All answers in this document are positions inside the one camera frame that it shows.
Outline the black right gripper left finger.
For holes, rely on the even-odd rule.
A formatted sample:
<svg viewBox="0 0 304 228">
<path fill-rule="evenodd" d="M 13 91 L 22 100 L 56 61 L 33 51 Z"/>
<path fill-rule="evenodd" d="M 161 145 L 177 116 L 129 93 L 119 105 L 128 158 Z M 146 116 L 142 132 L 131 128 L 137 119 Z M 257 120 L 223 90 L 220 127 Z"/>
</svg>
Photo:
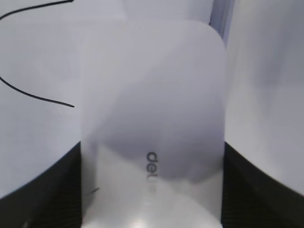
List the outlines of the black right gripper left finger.
<svg viewBox="0 0 304 228">
<path fill-rule="evenodd" d="M 2 228 L 82 225 L 81 144 L 34 180 L 0 200 Z"/>
</svg>

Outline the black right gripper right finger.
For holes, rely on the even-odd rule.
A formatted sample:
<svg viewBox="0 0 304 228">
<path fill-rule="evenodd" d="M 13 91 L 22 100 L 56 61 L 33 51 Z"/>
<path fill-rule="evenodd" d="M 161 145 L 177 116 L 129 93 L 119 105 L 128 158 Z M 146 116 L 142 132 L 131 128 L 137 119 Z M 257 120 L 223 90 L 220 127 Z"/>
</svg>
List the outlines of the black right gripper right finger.
<svg viewBox="0 0 304 228">
<path fill-rule="evenodd" d="M 223 159 L 224 228 L 302 228 L 304 197 L 250 163 L 228 143 Z"/>
</svg>

